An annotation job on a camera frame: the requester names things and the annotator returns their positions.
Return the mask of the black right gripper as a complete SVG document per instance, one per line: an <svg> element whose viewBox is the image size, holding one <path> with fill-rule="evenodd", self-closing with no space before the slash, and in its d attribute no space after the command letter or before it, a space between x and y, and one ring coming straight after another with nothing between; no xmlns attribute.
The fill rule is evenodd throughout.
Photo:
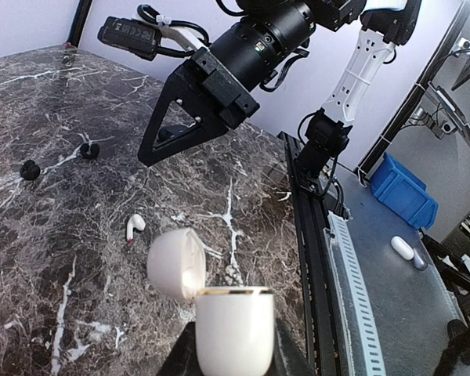
<svg viewBox="0 0 470 376"><path fill-rule="evenodd" d="M139 161L148 167L224 136L259 109L250 92L207 48L197 50L190 62L168 76L155 105L138 152Z"/></svg>

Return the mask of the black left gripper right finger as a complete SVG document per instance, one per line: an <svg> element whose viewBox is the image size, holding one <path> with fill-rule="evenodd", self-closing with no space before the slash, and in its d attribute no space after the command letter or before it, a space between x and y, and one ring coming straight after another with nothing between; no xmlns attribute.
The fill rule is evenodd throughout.
<svg viewBox="0 0 470 376"><path fill-rule="evenodd" d="M313 370L291 338L284 322L279 318L275 323L273 374L281 376L313 375Z"/></svg>

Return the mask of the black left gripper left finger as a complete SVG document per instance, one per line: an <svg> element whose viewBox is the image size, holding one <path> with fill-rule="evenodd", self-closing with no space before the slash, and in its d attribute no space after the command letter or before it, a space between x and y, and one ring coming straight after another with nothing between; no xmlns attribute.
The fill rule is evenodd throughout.
<svg viewBox="0 0 470 376"><path fill-rule="evenodd" d="M188 323L171 352L168 354L157 376L198 375L198 362L195 344L195 323Z"/></svg>

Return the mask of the white earbud charging case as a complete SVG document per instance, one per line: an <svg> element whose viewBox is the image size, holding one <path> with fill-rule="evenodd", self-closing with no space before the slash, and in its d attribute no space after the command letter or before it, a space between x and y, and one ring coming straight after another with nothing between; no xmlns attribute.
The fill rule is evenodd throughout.
<svg viewBox="0 0 470 376"><path fill-rule="evenodd" d="M205 375L264 375L274 347L274 295L264 286L209 287L204 245L191 228L163 233L146 264L161 294L195 306L195 345Z"/></svg>

